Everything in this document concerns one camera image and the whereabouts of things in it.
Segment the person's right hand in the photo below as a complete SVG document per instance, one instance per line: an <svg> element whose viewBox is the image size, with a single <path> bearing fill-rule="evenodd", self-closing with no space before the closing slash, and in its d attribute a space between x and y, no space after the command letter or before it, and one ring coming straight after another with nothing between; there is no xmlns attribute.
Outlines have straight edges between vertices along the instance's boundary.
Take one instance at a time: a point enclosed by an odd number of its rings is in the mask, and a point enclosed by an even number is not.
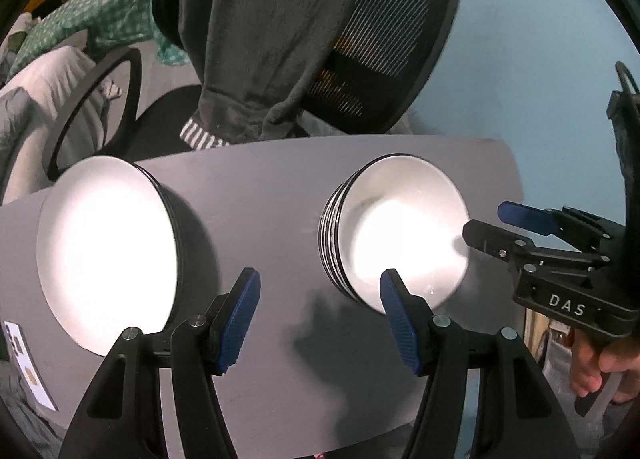
<svg viewBox="0 0 640 459"><path fill-rule="evenodd" d="M573 330L570 387L579 397L596 393L602 387L605 373L622 372L620 385L612 401L623 404L639 395L639 341L634 338L617 340L598 349L596 344L578 329Z"/></svg>

